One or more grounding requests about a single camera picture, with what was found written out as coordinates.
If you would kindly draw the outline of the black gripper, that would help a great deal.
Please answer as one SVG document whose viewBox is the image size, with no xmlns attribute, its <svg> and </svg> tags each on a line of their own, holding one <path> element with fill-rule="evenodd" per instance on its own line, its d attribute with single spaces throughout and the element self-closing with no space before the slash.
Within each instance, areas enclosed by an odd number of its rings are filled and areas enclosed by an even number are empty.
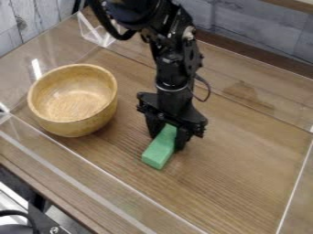
<svg viewBox="0 0 313 234">
<path fill-rule="evenodd" d="M 177 90 L 136 94 L 136 110 L 145 116 L 149 137 L 155 138 L 164 124 L 177 127 L 175 151 L 181 151 L 191 137 L 204 136 L 207 118 L 192 106 L 192 85 Z"/>
</svg>

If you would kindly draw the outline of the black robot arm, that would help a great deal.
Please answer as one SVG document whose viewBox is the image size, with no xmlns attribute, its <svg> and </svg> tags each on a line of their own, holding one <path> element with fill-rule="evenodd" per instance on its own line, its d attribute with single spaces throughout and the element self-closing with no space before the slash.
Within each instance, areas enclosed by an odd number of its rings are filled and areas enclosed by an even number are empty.
<svg viewBox="0 0 313 234">
<path fill-rule="evenodd" d="M 107 33 L 125 41 L 135 35 L 149 45 L 156 65 L 156 91 L 136 94 L 136 109 L 145 116 L 149 135 L 169 124 L 176 128 L 173 146 L 179 151 L 193 136 L 203 137 L 206 116 L 192 102 L 203 54 L 195 38 L 192 16 L 175 0 L 88 0 Z"/>
</svg>

